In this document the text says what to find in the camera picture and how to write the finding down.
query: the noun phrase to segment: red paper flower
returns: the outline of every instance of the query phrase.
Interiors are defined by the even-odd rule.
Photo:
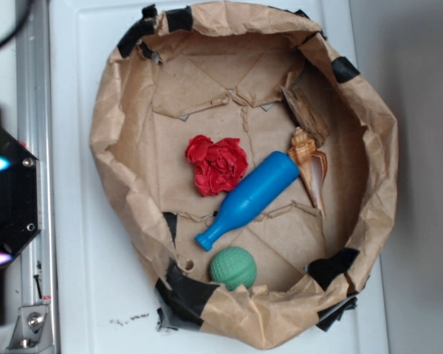
[[[217,143],[198,135],[189,141],[185,157],[193,164],[194,181],[202,197],[231,191],[248,168],[246,153],[239,139],[225,138]]]

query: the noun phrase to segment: green ball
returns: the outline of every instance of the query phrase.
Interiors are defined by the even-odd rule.
[[[256,262],[245,249],[228,247],[213,258],[210,274],[214,282],[222,282],[229,291],[241,284],[249,288],[256,280]]]

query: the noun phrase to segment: blue toy bottle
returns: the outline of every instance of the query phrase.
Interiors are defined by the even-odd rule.
[[[195,239],[210,251],[225,232],[254,220],[298,176],[297,165],[285,153],[271,153],[227,195],[213,224]]]

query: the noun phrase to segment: brown paper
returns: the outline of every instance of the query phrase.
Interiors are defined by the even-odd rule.
[[[309,19],[230,2],[193,5],[188,13],[191,31],[170,32],[173,20],[163,13],[154,18],[155,34],[141,37],[129,56],[112,52],[90,145],[151,283],[173,291],[201,330],[276,347],[316,324],[319,311],[363,289],[394,224],[396,120],[360,75],[338,83],[332,62],[340,55]],[[144,57],[142,42],[159,65]],[[320,148],[329,163],[328,216],[311,206],[298,179],[254,221],[205,252],[193,238],[213,222],[226,193],[200,197],[184,156],[188,141],[199,134],[214,142],[240,139],[248,173],[272,151],[287,152],[295,121],[280,102],[282,86],[301,90],[328,126]],[[259,107],[267,103],[274,103],[270,110]],[[163,213],[175,215],[174,234]],[[250,290],[219,286],[197,313],[168,272],[176,264],[184,284],[213,285],[210,261],[228,246],[254,256],[258,278]],[[304,267],[344,247],[359,254],[324,290]]]

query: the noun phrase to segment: conch shell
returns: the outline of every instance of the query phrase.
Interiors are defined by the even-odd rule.
[[[301,128],[296,128],[291,139],[292,147],[287,154],[301,172],[301,178],[315,208],[326,216],[323,204],[323,182],[328,168],[326,154],[317,150],[315,141]]]

